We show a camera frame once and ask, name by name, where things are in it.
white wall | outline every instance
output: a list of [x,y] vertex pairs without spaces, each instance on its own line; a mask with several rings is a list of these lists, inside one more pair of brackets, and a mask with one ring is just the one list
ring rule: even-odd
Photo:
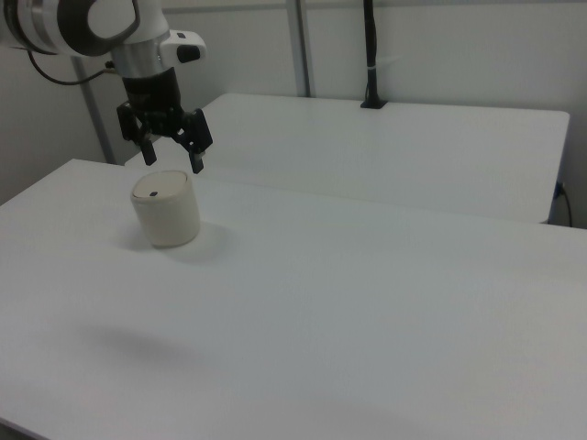
[[[58,78],[76,79],[68,57],[39,64]],[[0,204],[70,159],[104,161],[79,87],[41,78],[27,53],[0,48]]]
[[[361,99],[362,9],[309,5],[307,16],[316,95]],[[569,112],[561,179],[587,227],[587,4],[381,7],[376,21],[379,56],[400,57],[379,72],[383,97]]]
[[[163,5],[177,6],[187,3],[188,0],[166,0]],[[189,3],[202,2],[189,0]],[[227,1],[217,2],[217,5],[226,6]],[[197,32],[208,47],[206,60],[176,69],[182,91],[182,105],[186,111],[207,105],[220,94],[230,92],[298,95],[285,7],[271,7],[266,10],[254,8],[209,11],[191,8],[187,11],[166,11],[171,28]],[[89,60],[86,63],[87,71],[100,69],[104,60]],[[122,82],[117,77],[111,77],[92,84],[92,88],[116,160],[124,163],[137,154],[138,150],[120,135],[116,107],[127,100]]]

black cable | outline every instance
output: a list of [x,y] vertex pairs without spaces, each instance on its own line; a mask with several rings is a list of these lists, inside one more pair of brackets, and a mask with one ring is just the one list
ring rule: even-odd
[[40,73],[40,75],[45,78],[46,80],[51,81],[52,83],[56,83],[59,85],[80,85],[80,84],[85,84],[90,82],[91,80],[95,80],[98,76],[101,76],[105,73],[105,71],[99,71],[98,73],[95,73],[92,76],[88,76],[87,78],[80,80],[80,81],[60,81],[60,80],[56,80],[55,78],[51,78],[47,73],[45,73],[37,64],[37,62],[35,61],[35,57],[33,56],[33,52],[31,52],[30,50],[27,50],[28,53],[28,59],[30,60],[30,62],[32,63],[33,67],[35,68],[35,70]]
[[565,196],[565,201],[567,202],[567,211],[569,212],[569,227],[572,227],[572,212],[570,210],[569,195],[565,191],[565,187],[564,186],[562,186],[562,188],[560,188],[560,195],[564,195]]
[[[377,57],[377,28],[373,24],[375,28],[375,57]],[[377,67],[377,58],[375,58],[375,67]],[[365,101],[369,100],[369,81],[367,81],[367,88],[365,90]]]

white table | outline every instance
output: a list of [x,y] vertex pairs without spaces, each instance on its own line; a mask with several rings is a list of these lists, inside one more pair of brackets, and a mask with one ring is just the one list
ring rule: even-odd
[[587,235],[72,161],[0,208],[0,418],[50,440],[583,440]]
[[[455,214],[548,219],[569,115],[226,94],[205,108],[204,176]],[[190,170],[169,139],[154,170]],[[127,163],[147,169],[142,156]]]

white cylindrical container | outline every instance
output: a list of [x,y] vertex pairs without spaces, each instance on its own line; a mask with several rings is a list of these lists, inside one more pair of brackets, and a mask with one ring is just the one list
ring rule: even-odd
[[183,171],[154,172],[143,177],[130,198],[145,236],[155,247],[184,245],[200,231],[192,179]]

power cord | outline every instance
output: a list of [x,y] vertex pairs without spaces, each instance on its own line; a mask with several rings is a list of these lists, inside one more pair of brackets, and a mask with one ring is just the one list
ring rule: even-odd
[[28,53],[28,59],[30,60],[31,64],[33,65],[33,67],[35,68],[35,70],[46,80],[51,81],[52,83],[55,84],[59,84],[59,85],[80,85],[80,84],[85,84],[90,82],[91,80],[95,80],[97,77],[103,75],[104,73],[107,72],[106,69],[99,71],[98,73],[95,73],[92,76],[88,76],[87,78],[80,80],[80,81],[61,81],[61,80],[56,80],[55,78],[51,78],[47,73],[45,73],[37,64],[37,61],[35,60],[35,57],[33,56],[33,52],[31,52],[30,50],[27,50]]
[[569,195],[565,190],[565,184],[560,181],[557,181],[557,186],[554,190],[554,200],[557,200],[561,195],[565,198],[565,202],[567,205],[567,212],[569,214],[569,227],[572,227],[572,210],[570,209]]
[[[377,55],[377,28],[375,28],[375,55]],[[369,82],[367,82],[367,87],[365,87],[365,101],[369,99]]]

